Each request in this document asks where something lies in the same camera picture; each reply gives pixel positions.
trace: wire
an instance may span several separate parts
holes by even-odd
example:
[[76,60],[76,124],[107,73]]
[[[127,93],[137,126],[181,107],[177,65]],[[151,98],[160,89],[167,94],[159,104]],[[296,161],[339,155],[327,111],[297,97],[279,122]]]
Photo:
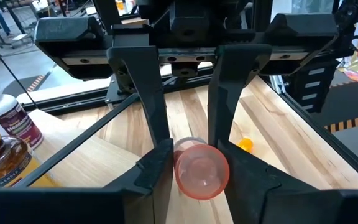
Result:
[[34,104],[35,108],[38,109],[38,105],[35,103],[35,101],[31,98],[29,92],[24,88],[24,86],[22,85],[22,83],[19,81],[19,79],[17,79],[17,77],[13,74],[11,68],[9,68],[9,66],[7,66],[6,62],[4,61],[4,59],[2,59],[2,57],[0,56],[0,60],[1,62],[4,64],[5,68],[7,69],[7,71],[13,76],[13,78],[16,80],[16,82],[20,85],[20,87],[24,90],[24,92],[26,93],[26,95],[30,98],[31,102]]

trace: orange ball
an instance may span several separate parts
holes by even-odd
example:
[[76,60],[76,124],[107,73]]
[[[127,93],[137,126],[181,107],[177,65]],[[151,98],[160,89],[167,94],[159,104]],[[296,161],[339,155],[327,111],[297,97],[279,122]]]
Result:
[[252,153],[254,143],[251,141],[251,139],[244,138],[239,143],[237,143],[237,146],[246,152]]

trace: bottle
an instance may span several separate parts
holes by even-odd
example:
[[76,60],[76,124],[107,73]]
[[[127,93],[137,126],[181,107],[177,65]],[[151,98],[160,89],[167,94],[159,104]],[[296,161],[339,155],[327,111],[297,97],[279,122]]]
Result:
[[31,149],[42,142],[42,133],[17,100],[0,88],[0,133],[23,139]]
[[224,155],[200,138],[179,140],[173,158],[178,187],[193,199],[212,199],[229,181],[229,164]]
[[[32,157],[32,149],[20,138],[0,135],[0,187],[11,187],[38,168]],[[46,174],[34,182],[32,187],[56,187]]]

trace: wooden board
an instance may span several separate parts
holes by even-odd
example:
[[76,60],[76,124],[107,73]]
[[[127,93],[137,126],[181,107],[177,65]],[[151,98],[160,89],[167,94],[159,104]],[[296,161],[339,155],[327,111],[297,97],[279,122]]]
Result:
[[133,18],[133,19],[126,19],[121,21],[122,24],[133,24],[133,25],[143,25],[143,24],[148,24],[148,20],[147,19],[142,19],[140,17],[138,18]]
[[[171,137],[207,140],[206,86],[165,95]],[[67,126],[86,129],[104,116],[107,107],[60,116]],[[153,148],[142,105],[135,103],[96,135],[143,156]],[[230,141],[254,142],[254,155],[319,189],[358,189],[358,173],[307,125],[270,87],[256,78],[241,93]],[[224,193],[197,201],[173,182],[167,223],[232,223]]]
[[[40,110],[31,112],[30,117],[44,135],[44,140],[34,150],[40,162],[46,161],[82,132]],[[65,187],[102,187],[129,170],[137,160],[139,156],[93,136],[49,174]]]

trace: bottle label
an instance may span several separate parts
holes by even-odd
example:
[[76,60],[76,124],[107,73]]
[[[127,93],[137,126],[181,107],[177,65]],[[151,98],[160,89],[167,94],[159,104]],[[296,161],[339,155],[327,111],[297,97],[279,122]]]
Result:
[[32,149],[42,141],[42,133],[20,104],[0,115],[0,125],[9,135],[23,139]]
[[[30,153],[26,153],[22,162],[16,166],[10,173],[6,174],[0,179],[0,187],[12,187],[16,185],[25,176],[30,174],[36,168],[38,168],[38,162],[31,156]],[[50,180],[47,176],[43,175],[35,183],[33,187],[55,187],[56,184]]]

